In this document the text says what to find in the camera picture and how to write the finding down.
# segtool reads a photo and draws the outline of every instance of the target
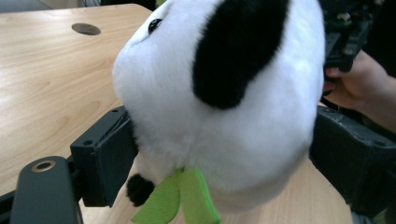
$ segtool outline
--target green ribbon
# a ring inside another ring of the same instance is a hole
[[[157,0],[157,7],[160,7],[166,0]]]
[[[188,224],[219,224],[221,217],[210,198],[204,176],[196,169],[177,170],[161,182],[134,215],[137,224],[169,223],[180,204]]]

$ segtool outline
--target wooden table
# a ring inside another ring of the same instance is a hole
[[[136,5],[0,14],[0,195],[16,187],[19,171],[69,145],[120,105],[113,62],[149,15]],[[72,30],[88,23],[99,35]],[[85,223],[128,223],[132,208],[121,189],[113,208],[81,206]],[[347,224],[348,206],[309,160],[275,200],[224,223]],[[182,223],[179,216],[175,223]]]

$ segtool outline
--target black paw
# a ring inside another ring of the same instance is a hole
[[[129,200],[137,207],[145,203],[149,198],[151,192],[154,191],[154,184],[141,175],[134,175],[129,178],[126,188]]]

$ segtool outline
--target white plush fur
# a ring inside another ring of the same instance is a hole
[[[134,122],[140,174],[158,184],[178,168],[198,168],[215,206],[229,213],[274,198],[306,156],[325,41],[317,0],[290,0],[274,59],[237,108],[212,108],[194,96],[191,69],[206,20],[222,1],[167,0],[121,51],[113,74]],[[149,36],[158,18],[163,23]]]

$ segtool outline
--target panda head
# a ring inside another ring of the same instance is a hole
[[[269,200],[312,140],[323,62],[317,0],[167,0],[113,70],[139,172],[198,168],[223,211]]]

